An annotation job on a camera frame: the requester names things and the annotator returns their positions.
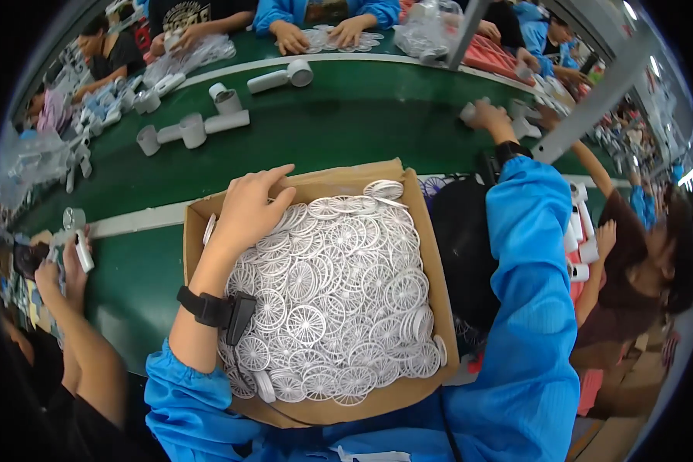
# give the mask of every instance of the hand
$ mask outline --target hand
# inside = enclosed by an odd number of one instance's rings
[[[487,129],[489,131],[499,126],[510,128],[511,118],[506,114],[506,109],[486,103],[484,100],[475,101],[475,117],[466,122],[471,129]]]
[[[596,242],[598,243],[598,256],[605,260],[616,244],[616,222],[609,219],[603,226],[596,229]]]
[[[190,48],[200,39],[210,34],[208,23],[202,22],[187,26],[185,32],[179,38],[179,41],[172,45],[170,52],[173,50],[190,50]],[[164,46],[164,38],[162,37],[162,46]]]
[[[278,19],[270,24],[269,30],[277,37],[280,54],[283,56],[287,52],[291,52],[294,55],[305,53],[305,49],[310,46],[303,31],[295,24]]]
[[[480,25],[477,26],[477,33],[489,38],[495,44],[500,44],[500,31],[498,27],[490,21],[481,19]]]
[[[557,77],[560,77],[561,79],[566,79],[572,84],[579,85],[579,84],[587,84],[592,86],[593,82],[591,82],[591,79],[588,78],[587,75],[583,74],[577,69],[570,69],[569,67],[557,67],[554,71],[555,75]]]
[[[85,236],[89,234],[90,225],[85,225]],[[74,244],[74,238],[76,236],[75,233],[72,233],[67,239],[67,242],[64,244],[64,252],[62,253],[62,260],[64,261],[64,282],[67,287],[67,293],[84,293],[85,285],[87,284],[87,274],[82,269],[80,257],[77,256],[77,246]],[[90,238],[86,237],[85,243],[92,253]]]
[[[536,59],[536,56],[529,53],[529,50],[526,48],[519,48],[519,50],[516,52],[516,59],[525,63],[529,69],[533,70],[534,72],[539,72],[539,60]]]
[[[44,259],[34,273],[36,288],[42,299],[56,295],[61,295],[59,289],[59,265]]]
[[[378,19],[371,14],[344,19],[338,26],[334,27],[334,30],[329,32],[329,39],[338,36],[339,39],[336,41],[336,46],[339,48],[350,44],[356,47],[359,45],[359,36],[362,34],[362,31],[376,26],[377,23]]]
[[[537,104],[536,110],[542,115],[542,118],[536,121],[536,123],[539,124],[543,129],[551,132],[557,127],[557,124],[559,124],[559,115],[557,114],[557,111],[549,106],[546,106],[545,104]]]
[[[72,98],[72,104],[79,104],[82,102],[83,96],[87,93],[87,87],[80,87],[77,89],[77,92],[74,93],[74,97]]]
[[[275,183],[293,171],[294,164],[278,167],[232,180],[206,250],[221,251],[235,259],[247,248],[259,242],[277,225],[296,195],[295,188],[286,188],[268,204],[268,191]]]

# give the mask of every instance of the clear plastic bag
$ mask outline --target clear plastic bag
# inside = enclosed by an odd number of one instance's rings
[[[413,5],[406,23],[395,28],[395,45],[408,56],[418,58],[424,52],[443,55],[457,40],[462,9],[449,0],[424,0]]]
[[[167,53],[146,67],[144,72],[144,84],[152,88],[166,75],[182,72],[187,75],[198,67],[212,62],[229,59],[236,55],[236,48],[228,35],[208,35],[198,42],[193,52],[184,55]]]

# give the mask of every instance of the black shirt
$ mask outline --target black shirt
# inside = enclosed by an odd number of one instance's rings
[[[467,9],[469,0],[459,0],[457,2],[462,11]],[[504,47],[520,48],[526,47],[524,37],[521,35],[521,25],[519,19],[514,12],[514,8],[509,2],[491,2],[488,5],[488,10],[483,16],[487,22],[492,22],[500,32],[500,44]]]
[[[549,58],[552,64],[559,65],[559,45],[553,45],[552,42],[549,42],[549,37],[547,37],[543,55]]]
[[[146,67],[144,55],[136,46],[134,37],[128,32],[118,32],[118,39],[108,54],[108,58],[95,55],[90,58],[89,67],[93,79],[101,80],[123,66],[126,66],[127,75],[133,75]]]
[[[192,24],[256,10],[257,0],[149,0],[151,37]]]

